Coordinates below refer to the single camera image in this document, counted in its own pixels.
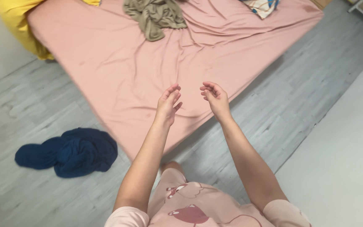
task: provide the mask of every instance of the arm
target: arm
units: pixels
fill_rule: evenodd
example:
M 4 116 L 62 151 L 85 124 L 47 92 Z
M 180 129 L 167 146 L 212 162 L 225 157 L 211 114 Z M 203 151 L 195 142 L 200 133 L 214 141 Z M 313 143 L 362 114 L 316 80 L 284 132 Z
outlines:
M 204 86 L 200 87 L 200 90 L 203 90 L 201 95 L 209 102 L 215 118 L 222 126 L 226 143 L 250 201 L 263 211 L 264 207 L 273 200 L 288 200 L 274 173 L 251 146 L 233 119 L 226 92 L 215 83 L 203 84 Z
M 158 101 L 157 113 L 144 143 L 126 173 L 118 190 L 113 212 L 123 206 L 131 206 L 147 212 L 149 196 L 158 173 L 164 145 L 175 113 L 181 107 L 180 86 L 169 87 Z

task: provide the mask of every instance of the hand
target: hand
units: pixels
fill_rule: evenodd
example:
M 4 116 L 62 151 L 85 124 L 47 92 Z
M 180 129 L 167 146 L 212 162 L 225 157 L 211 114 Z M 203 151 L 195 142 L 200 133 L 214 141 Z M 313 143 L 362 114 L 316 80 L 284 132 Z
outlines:
M 213 82 L 203 82 L 203 85 L 204 86 L 200 87 L 200 90 L 203 90 L 201 95 L 209 102 L 209 106 L 211 107 L 215 118 L 220 123 L 221 121 L 232 118 L 226 91 Z
M 164 91 L 158 101 L 157 113 L 154 122 L 164 124 L 170 127 L 175 122 L 175 113 L 178 111 L 183 104 L 179 102 L 176 106 L 174 104 L 179 100 L 181 87 L 178 83 L 170 86 Z

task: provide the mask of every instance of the person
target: person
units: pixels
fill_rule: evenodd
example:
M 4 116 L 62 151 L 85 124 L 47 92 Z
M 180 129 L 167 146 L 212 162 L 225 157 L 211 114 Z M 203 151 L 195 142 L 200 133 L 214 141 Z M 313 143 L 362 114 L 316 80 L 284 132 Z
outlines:
M 121 183 L 105 227 L 311 226 L 288 201 L 274 173 L 234 121 L 227 93 L 215 83 L 203 85 L 201 95 L 221 124 L 251 203 L 240 205 L 210 185 L 186 181 L 176 162 L 162 166 L 160 182 L 149 201 L 169 128 L 182 106 L 182 102 L 176 105 L 181 87 L 174 84 L 158 101 L 154 122 Z

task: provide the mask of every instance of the mattress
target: mattress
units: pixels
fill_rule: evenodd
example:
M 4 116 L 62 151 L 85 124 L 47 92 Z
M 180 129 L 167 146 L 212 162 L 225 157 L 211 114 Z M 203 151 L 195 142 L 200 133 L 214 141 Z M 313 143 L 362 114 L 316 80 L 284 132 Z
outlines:
M 203 81 L 218 83 L 233 100 L 323 17 L 309 0 L 280 1 L 264 20 L 238 0 L 188 0 L 179 2 L 188 28 L 164 29 L 163 39 L 149 42 L 122 3 L 47 0 L 28 21 L 130 160 L 171 84 L 181 86 L 183 106 L 165 153 L 213 116 L 200 95 Z

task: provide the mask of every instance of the patterned pillowcase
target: patterned pillowcase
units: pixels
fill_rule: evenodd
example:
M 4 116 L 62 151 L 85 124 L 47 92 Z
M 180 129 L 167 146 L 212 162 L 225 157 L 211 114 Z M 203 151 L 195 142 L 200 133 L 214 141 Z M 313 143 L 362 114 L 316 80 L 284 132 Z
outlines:
M 245 3 L 253 13 L 264 19 L 277 8 L 280 0 L 241 0 Z

